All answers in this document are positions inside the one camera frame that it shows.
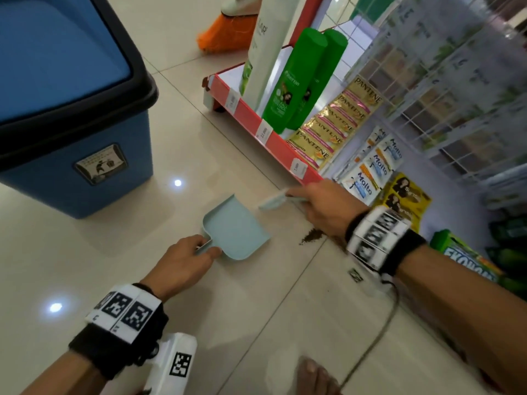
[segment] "wristband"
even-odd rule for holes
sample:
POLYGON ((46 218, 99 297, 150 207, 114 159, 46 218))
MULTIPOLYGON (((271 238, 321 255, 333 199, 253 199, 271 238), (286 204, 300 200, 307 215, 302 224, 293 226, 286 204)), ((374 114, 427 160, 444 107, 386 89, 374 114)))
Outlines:
POLYGON ((143 284, 114 287, 86 316, 88 325, 69 348, 89 359, 107 380, 127 365, 154 357, 168 317, 143 284))
POLYGON ((377 206, 353 230, 346 249, 371 273, 393 276, 405 256, 426 243, 410 225, 397 212, 377 206))

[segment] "white wire rack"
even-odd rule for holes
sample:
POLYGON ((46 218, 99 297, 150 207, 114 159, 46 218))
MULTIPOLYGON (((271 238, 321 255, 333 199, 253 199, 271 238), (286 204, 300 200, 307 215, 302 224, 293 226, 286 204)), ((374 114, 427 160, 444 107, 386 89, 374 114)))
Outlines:
MULTIPOLYGON (((355 58, 342 59, 339 79, 367 79, 385 98, 380 113, 393 132, 488 197, 500 190, 489 180, 527 163, 526 7, 527 0, 325 0, 318 28, 348 28, 355 58)), ((507 188, 525 186, 520 179, 511 186, 509 177, 507 188)))

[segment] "price tag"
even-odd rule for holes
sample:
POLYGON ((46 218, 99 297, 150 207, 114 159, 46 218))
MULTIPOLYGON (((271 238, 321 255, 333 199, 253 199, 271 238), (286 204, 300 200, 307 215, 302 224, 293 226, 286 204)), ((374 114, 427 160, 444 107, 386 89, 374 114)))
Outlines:
POLYGON ((240 93, 231 88, 229 90, 229 95, 227 96, 227 102, 225 103, 225 109, 230 112, 231 115, 234 115, 238 103, 240 102, 240 93))
POLYGON ((291 163, 291 168, 289 171, 299 179, 303 179, 307 171, 307 164, 302 162, 300 159, 295 158, 293 159, 293 163, 291 163))
POLYGON ((272 132, 273 128, 264 119, 262 119, 262 122, 256 131, 255 137, 258 141, 260 141, 260 143, 266 145, 267 140, 271 136, 272 132))

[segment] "toe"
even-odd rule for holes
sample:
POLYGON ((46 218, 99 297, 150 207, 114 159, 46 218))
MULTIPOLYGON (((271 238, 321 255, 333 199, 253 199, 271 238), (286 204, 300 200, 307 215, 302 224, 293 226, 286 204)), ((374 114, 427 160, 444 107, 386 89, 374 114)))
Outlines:
POLYGON ((317 367, 312 359, 305 359, 300 364, 297 374, 297 395, 315 395, 317 367))
POLYGON ((315 395, 327 395, 329 385, 329 374, 323 367, 318 368, 315 395))
POLYGON ((329 385, 328 385, 328 395, 339 395, 339 393, 340 393, 340 386, 338 385, 338 381, 332 378, 329 381, 329 385))

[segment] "broom bristles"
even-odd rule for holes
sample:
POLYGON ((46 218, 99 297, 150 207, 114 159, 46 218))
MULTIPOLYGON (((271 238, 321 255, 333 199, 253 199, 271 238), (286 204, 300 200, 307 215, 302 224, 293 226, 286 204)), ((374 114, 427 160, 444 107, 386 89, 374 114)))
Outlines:
POLYGON ((248 50, 258 15, 220 15, 208 31, 198 36, 198 47, 207 53, 248 50))

